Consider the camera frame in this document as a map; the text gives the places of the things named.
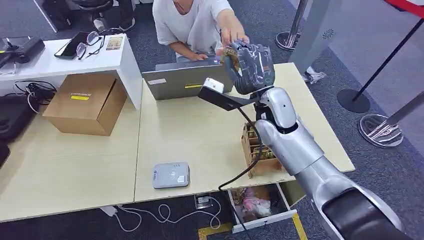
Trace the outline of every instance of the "wooden crate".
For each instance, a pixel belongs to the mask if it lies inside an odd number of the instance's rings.
[[[244,124],[243,134],[241,135],[241,146],[243,147],[244,157],[247,166],[250,166],[256,158],[259,141],[255,131],[249,123]],[[271,149],[262,145],[262,157],[256,165],[247,173],[249,178],[254,176],[263,176],[271,172],[286,171],[280,161],[274,156]]]

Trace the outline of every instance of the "silver laptop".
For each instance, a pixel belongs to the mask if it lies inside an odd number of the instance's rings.
[[[206,78],[223,83],[224,93],[233,89],[233,82],[217,59],[158,64],[156,71],[141,75],[156,100],[197,96]]]

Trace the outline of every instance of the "robotic arm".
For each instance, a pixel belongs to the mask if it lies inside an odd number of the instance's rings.
[[[410,239],[395,212],[370,190],[341,173],[298,118],[287,92],[273,86],[275,70],[268,47],[236,41],[224,65],[236,90],[250,99],[227,96],[208,78],[199,97],[227,111],[254,103],[257,129],[287,172],[296,178],[333,239]]]

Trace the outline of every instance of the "white cable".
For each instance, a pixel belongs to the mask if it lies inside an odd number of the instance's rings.
[[[127,213],[132,213],[132,214],[137,214],[139,217],[140,217],[140,222],[138,223],[138,225],[134,228],[134,229],[132,229],[132,230],[126,230],[123,226],[122,226],[122,224],[121,224],[121,221],[120,221],[120,219],[119,219],[119,217],[118,217],[118,215],[115,213],[115,216],[116,216],[116,218],[117,218],[117,220],[118,220],[118,223],[119,223],[119,225],[120,225],[120,227],[122,228],[122,230],[124,230],[125,232],[132,232],[132,231],[134,231],[134,230],[136,230],[139,226],[140,226],[140,224],[142,223],[142,216],[140,215],[140,214],[138,214],[138,213],[136,213],[136,212],[133,212],[133,211],[138,211],[138,212],[143,212],[143,213],[148,213],[148,214],[150,214],[154,219],[156,219],[156,221],[158,221],[159,223],[161,223],[161,224],[163,224],[163,223],[165,223],[165,222],[168,222],[168,223],[172,223],[172,224],[176,224],[176,223],[178,223],[179,221],[181,221],[182,219],[184,219],[184,218],[186,218],[186,217],[188,217],[188,216],[191,216],[191,215],[193,215],[193,214],[197,214],[197,213],[202,213],[202,214],[207,214],[207,215],[210,215],[210,216],[212,216],[212,218],[210,219],[210,222],[209,222],[209,225],[210,225],[210,228],[212,228],[212,229],[214,229],[214,230],[216,230],[216,229],[219,229],[220,227],[221,227],[221,221],[220,221],[220,219],[217,217],[218,216],[218,214],[220,214],[220,212],[221,212],[221,204],[220,204],[220,202],[218,202],[215,198],[213,198],[213,197],[209,197],[210,199],[213,199],[217,204],[218,204],[218,206],[219,206],[219,210],[218,210],[218,212],[217,213],[215,213],[215,214],[212,214],[212,213],[210,213],[210,212],[207,212],[207,211],[201,211],[201,210],[198,210],[198,211],[194,211],[194,212],[192,212],[192,213],[189,213],[189,214],[187,214],[187,215],[184,215],[184,216],[182,216],[182,217],[180,217],[178,220],[176,220],[176,221],[172,221],[172,220],[169,220],[169,218],[170,218],[170,216],[171,216],[171,208],[170,208],[170,206],[168,206],[167,204],[161,204],[161,205],[159,205],[159,207],[157,208],[157,211],[158,211],[158,213],[159,213],[159,215],[160,215],[160,217],[163,219],[163,220],[159,220],[153,213],[151,213],[150,211],[147,211],[147,210],[141,210],[141,209],[137,209],[137,208],[130,208],[130,207],[122,207],[122,206],[117,206],[119,209],[121,209],[122,211],[125,211],[125,212],[127,212]],[[164,217],[163,215],[162,215],[162,212],[161,212],[161,207],[166,207],[167,209],[168,209],[168,216],[167,217]],[[217,225],[217,227],[214,227],[213,225],[212,225],[212,222],[214,221],[214,219],[216,219],[216,221],[218,222],[218,225]]]
[[[23,95],[25,95],[25,92],[23,92],[23,93],[17,93],[16,90],[15,90],[15,87],[17,87],[18,86],[18,83],[20,83],[20,82],[21,81],[15,81],[13,83],[12,90],[13,90],[14,94],[16,94],[18,96],[23,96]]]
[[[27,102],[28,102],[29,107],[30,107],[30,108],[31,108],[34,112],[36,112],[37,114],[40,114],[37,110],[35,110],[35,109],[33,108],[33,106],[32,106],[32,105],[31,105],[31,103],[30,103],[30,97],[34,97],[35,93],[34,93],[34,92],[29,91],[28,87],[25,87],[25,89],[26,89],[26,91],[28,91],[28,97],[26,98],[26,100],[27,100]]]
[[[138,215],[138,217],[140,218],[140,221],[138,222],[138,225],[136,227],[134,227],[133,229],[127,230],[127,229],[124,228],[124,226],[122,226],[122,223],[121,223],[121,221],[120,221],[120,219],[118,217],[118,214],[115,213],[114,215],[115,215],[116,219],[118,220],[118,223],[120,225],[120,228],[122,230],[124,230],[124,232],[127,232],[127,233],[132,232],[132,231],[135,231],[137,228],[139,228],[140,224],[142,224],[142,216],[140,214],[136,213],[136,212],[133,212],[133,211],[128,211],[128,210],[125,210],[125,209],[122,209],[122,208],[121,208],[121,210],[122,211],[125,211],[127,213],[130,213],[130,214]]]

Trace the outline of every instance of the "white t-shirt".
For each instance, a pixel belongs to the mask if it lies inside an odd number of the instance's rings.
[[[216,51],[222,47],[218,14],[224,9],[232,10],[227,0],[193,0],[190,11],[181,15],[172,0],[154,0],[157,41],[162,45],[181,41],[195,53]]]

